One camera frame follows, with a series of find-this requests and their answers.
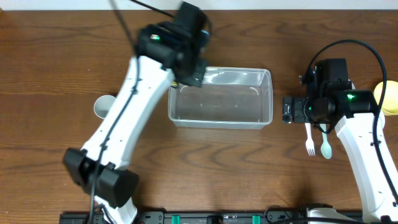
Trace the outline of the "grey plastic cup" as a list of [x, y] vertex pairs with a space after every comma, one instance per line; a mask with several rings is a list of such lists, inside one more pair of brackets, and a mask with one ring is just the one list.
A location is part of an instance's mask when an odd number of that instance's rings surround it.
[[97, 117], [105, 119], [116, 97], [113, 95], [103, 95], [99, 97], [93, 106], [93, 111]]

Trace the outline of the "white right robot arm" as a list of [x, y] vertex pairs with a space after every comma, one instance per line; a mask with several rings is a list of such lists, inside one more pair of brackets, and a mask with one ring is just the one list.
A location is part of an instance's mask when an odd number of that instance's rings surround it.
[[343, 58], [318, 61], [302, 83], [305, 96], [283, 100], [283, 122], [312, 124], [325, 134], [335, 131], [359, 189], [363, 221], [396, 223], [397, 199], [392, 192], [397, 189], [397, 169], [372, 91], [353, 88]]

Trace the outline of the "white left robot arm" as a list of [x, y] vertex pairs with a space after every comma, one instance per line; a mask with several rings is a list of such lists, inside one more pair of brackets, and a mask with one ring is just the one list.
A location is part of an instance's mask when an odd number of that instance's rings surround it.
[[211, 38], [208, 16], [182, 2], [168, 21], [149, 24], [133, 38], [118, 8], [132, 57], [123, 85], [102, 123], [80, 149], [66, 150], [63, 163], [74, 183], [90, 196], [87, 223], [104, 210], [108, 223], [132, 223], [132, 196], [139, 176], [128, 167], [136, 142], [153, 109], [174, 84], [199, 87], [208, 61], [200, 57]]

